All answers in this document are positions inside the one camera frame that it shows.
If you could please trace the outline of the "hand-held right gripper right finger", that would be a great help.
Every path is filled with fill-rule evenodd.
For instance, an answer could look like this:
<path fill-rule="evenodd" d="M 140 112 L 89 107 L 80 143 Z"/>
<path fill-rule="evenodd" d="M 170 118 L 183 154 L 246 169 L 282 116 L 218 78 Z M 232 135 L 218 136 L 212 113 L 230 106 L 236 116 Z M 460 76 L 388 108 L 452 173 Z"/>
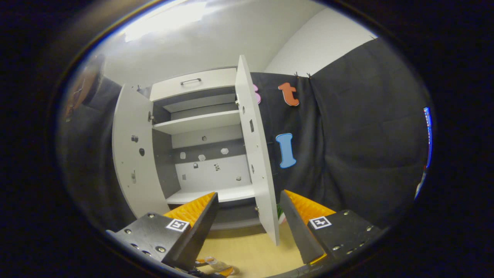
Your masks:
<path fill-rule="evenodd" d="M 334 211 L 289 190 L 281 192 L 280 206 L 302 262 L 311 266 L 351 260 L 389 230 L 352 210 Z"/>

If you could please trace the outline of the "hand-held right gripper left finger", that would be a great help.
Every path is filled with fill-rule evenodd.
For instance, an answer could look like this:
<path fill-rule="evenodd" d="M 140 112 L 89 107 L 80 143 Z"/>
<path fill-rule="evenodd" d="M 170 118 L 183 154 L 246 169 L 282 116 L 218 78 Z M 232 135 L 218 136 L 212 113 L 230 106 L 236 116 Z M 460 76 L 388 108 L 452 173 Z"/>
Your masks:
<path fill-rule="evenodd" d="M 107 230 L 106 234 L 153 264 L 190 271 L 218 209 L 218 194 L 210 192 L 166 214 L 148 212 L 117 232 Z"/>

